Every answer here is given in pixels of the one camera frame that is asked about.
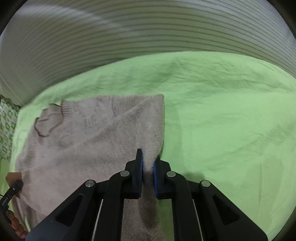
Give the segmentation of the green bed sheet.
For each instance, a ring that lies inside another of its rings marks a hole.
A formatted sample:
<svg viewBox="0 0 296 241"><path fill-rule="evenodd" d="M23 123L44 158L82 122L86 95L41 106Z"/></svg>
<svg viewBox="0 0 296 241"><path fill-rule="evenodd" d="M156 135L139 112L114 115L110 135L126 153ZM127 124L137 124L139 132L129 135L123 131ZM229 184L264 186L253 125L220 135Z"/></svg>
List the green bed sheet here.
<svg viewBox="0 0 296 241"><path fill-rule="evenodd" d="M44 90L19 115L12 171L35 118L50 103L98 95L162 94L162 159L208 179L274 239L295 208L295 77L266 61L175 52L101 66Z"/></svg>

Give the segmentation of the white striped bolster pillow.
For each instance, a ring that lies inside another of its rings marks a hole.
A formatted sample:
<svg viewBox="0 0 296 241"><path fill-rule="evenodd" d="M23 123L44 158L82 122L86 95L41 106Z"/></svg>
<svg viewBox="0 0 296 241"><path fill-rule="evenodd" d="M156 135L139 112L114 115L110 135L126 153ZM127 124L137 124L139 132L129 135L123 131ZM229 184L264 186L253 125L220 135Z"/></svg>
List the white striped bolster pillow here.
<svg viewBox="0 0 296 241"><path fill-rule="evenodd" d="M295 75L295 24L272 1L1 1L1 94L18 105L95 67L177 51L243 54Z"/></svg>

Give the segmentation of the beige knit sweater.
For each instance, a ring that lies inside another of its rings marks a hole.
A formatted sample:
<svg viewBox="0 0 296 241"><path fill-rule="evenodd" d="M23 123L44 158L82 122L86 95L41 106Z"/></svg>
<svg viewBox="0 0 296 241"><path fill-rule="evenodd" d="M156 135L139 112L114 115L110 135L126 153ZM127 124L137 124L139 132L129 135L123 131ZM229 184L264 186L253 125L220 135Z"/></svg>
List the beige knit sweater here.
<svg viewBox="0 0 296 241"><path fill-rule="evenodd" d="M109 179L141 149L142 194L125 202L121 238L164 240L152 180L163 139L161 94L51 104L35 120L16 159L24 186L14 209L34 228L85 181Z"/></svg>

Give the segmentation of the green patterned small pillow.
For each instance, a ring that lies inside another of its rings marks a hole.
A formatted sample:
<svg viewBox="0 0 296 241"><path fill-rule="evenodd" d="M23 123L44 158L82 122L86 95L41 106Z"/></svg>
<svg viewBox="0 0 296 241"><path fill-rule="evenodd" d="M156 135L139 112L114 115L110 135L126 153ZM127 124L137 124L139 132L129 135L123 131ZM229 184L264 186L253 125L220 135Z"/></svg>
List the green patterned small pillow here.
<svg viewBox="0 0 296 241"><path fill-rule="evenodd" d="M0 148L1 160L10 161L13 135L20 107L12 102L11 99L1 95L0 105Z"/></svg>

